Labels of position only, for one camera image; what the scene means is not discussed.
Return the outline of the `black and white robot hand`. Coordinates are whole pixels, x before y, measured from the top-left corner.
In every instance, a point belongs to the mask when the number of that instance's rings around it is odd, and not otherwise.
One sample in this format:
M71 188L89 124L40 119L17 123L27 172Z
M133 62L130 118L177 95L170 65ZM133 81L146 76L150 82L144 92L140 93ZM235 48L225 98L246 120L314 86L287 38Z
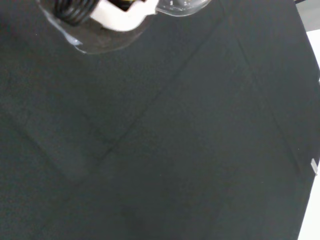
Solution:
M157 0L56 0L53 12L71 26L92 19L105 29L128 32L147 16L154 15L158 3Z

